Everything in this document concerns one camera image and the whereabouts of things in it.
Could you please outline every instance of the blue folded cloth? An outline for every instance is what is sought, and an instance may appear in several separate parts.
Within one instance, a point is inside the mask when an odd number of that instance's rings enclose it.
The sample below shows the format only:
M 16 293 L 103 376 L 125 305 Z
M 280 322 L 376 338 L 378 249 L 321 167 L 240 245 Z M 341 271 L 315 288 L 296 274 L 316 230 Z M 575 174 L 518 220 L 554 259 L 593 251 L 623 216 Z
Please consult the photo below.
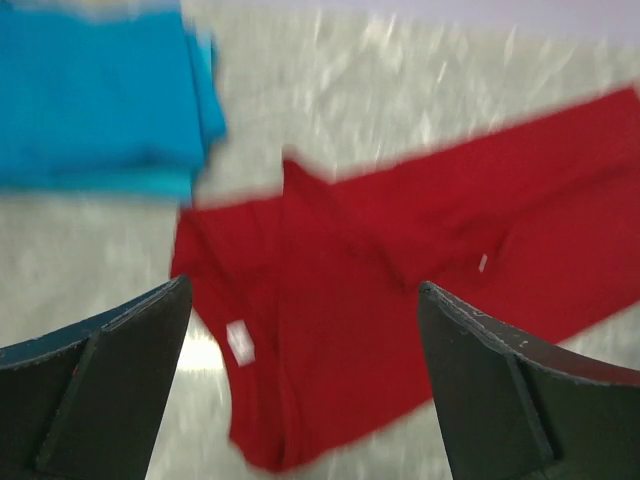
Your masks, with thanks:
M 189 203 L 225 134 L 212 68 L 212 44 L 180 12 L 98 21 L 0 8 L 0 189 Z

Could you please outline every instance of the red t-shirt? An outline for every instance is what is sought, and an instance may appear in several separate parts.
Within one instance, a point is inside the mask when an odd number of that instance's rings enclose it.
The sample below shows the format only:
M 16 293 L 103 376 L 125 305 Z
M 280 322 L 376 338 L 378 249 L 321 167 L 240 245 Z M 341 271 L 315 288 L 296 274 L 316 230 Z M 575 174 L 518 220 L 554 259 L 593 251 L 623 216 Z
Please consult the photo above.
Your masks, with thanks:
M 420 281 L 550 342 L 640 299 L 640 102 L 333 185 L 285 159 L 281 196 L 182 213 L 183 273 L 225 359 L 231 440 L 259 468 L 302 465 L 431 398 Z

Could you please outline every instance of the folded clothing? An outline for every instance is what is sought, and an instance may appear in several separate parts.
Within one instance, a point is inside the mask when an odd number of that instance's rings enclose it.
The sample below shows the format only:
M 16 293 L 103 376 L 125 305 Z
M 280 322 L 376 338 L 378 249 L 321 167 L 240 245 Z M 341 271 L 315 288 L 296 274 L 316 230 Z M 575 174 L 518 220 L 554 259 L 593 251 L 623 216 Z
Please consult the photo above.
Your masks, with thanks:
M 0 31 L 0 188 L 191 201 L 225 121 L 180 12 L 0 9 Z
M 421 280 L 550 342 L 639 300 L 639 200 L 627 89 L 333 185 L 285 159 L 281 196 L 185 210 L 171 273 L 220 344 L 231 440 L 280 472 L 431 398 Z

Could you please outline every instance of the white tag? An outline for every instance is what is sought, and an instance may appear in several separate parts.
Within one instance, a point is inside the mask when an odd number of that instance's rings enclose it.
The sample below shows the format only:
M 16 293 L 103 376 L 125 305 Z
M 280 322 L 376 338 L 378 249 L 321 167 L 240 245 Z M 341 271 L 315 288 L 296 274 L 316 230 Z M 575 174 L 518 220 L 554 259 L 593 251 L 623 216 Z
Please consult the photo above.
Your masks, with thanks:
M 255 346 L 243 320 L 227 325 L 227 342 L 238 366 L 244 367 L 256 359 Z

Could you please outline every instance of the red shirt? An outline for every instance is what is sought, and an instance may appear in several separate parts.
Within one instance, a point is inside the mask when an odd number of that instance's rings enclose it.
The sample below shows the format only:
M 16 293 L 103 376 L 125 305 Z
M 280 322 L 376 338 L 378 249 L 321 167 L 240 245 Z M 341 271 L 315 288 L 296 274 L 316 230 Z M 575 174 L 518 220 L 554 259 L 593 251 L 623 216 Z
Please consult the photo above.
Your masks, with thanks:
M 640 299 L 631 89 L 320 177 L 285 159 L 282 196 L 187 210 L 178 226 L 172 274 L 193 282 L 229 375 L 231 440 L 257 467 L 307 463 L 430 399 L 420 281 L 550 342 Z

